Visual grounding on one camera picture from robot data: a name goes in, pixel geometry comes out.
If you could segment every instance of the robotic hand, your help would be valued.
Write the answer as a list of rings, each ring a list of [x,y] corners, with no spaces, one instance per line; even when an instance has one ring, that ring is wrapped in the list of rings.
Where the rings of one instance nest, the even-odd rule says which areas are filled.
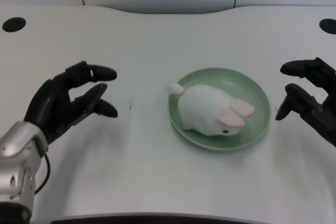
[[[319,104],[314,97],[296,84],[285,87],[287,96],[280,106],[276,120],[284,119],[290,111],[300,114],[324,139],[336,146],[336,73],[320,58],[297,60],[284,64],[280,71],[289,76],[306,78],[316,87],[328,93],[326,100]]]
[[[70,101],[68,91],[87,82],[111,81],[117,73],[107,67],[80,62],[52,80],[34,95],[23,121],[16,122],[0,138],[0,223],[29,223],[34,195],[50,173],[48,145],[92,113],[116,118],[116,109],[100,99],[107,85],[98,84]],[[48,174],[35,189],[35,174],[42,157]]]

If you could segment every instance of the round hole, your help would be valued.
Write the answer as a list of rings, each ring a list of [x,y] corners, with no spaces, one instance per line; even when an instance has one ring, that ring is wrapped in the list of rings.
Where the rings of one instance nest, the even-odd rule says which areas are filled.
[[[336,20],[331,18],[326,18],[321,20],[320,27],[323,31],[328,34],[336,34]]]
[[[2,25],[2,29],[8,33],[13,33],[15,31],[21,30],[25,27],[25,25],[26,20],[24,18],[15,17],[5,21]]]

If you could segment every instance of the rabbit tail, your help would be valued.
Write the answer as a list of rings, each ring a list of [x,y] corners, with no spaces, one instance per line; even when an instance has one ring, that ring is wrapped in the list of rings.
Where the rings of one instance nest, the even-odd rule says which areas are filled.
[[[185,91],[184,87],[177,83],[172,83],[168,85],[168,91],[170,94],[179,94],[182,95]]]

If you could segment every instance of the green plate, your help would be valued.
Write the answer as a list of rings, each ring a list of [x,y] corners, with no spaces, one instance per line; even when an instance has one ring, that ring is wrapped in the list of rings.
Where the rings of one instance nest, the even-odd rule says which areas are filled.
[[[172,124],[190,142],[206,149],[218,151],[236,150],[259,140],[267,131],[270,121],[270,105],[261,87],[247,76],[229,69],[208,68],[183,77],[179,84],[185,88],[206,84],[221,89],[235,98],[245,100],[255,107],[255,115],[245,120],[245,127],[233,136],[205,136],[196,131],[184,130],[178,114],[179,96],[169,96],[169,114]]]

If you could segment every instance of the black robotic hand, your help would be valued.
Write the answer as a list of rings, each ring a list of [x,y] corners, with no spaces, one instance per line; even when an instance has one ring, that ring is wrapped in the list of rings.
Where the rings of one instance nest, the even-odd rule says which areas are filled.
[[[92,113],[116,118],[117,110],[100,99],[107,85],[98,84],[84,95],[70,101],[69,90],[87,82],[111,81],[117,73],[107,67],[88,65],[82,61],[52,80],[47,80],[34,95],[24,121],[38,126],[48,144],[62,136]]]
[[[284,119],[290,111],[300,114],[324,139],[336,146],[336,72],[320,58],[297,60],[284,64],[281,73],[306,78],[328,96],[319,104],[316,99],[296,84],[285,87],[287,96],[280,106],[276,120]]]

